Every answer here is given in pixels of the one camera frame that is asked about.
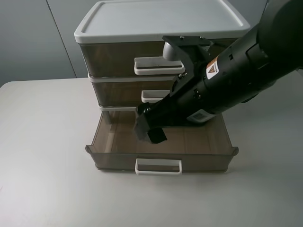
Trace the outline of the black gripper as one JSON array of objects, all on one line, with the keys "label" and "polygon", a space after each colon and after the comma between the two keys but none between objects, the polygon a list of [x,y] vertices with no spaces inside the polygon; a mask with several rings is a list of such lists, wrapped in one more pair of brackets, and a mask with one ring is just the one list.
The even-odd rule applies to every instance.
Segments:
[{"label": "black gripper", "polygon": [[201,73],[177,78],[162,100],[139,105],[134,125],[138,140],[159,144],[167,140],[162,128],[201,126],[200,122],[187,119],[200,109],[201,92],[197,87],[200,82]]}]

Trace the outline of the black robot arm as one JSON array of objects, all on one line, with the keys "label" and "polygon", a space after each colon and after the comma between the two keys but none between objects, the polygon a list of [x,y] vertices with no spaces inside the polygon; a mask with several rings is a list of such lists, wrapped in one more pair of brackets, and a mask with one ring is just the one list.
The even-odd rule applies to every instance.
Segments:
[{"label": "black robot arm", "polygon": [[162,100],[137,107],[134,131],[139,140],[158,144],[164,128],[195,127],[245,103],[278,79],[303,66],[303,3],[270,0],[262,17],[217,57],[199,36],[163,37],[185,66]]}]

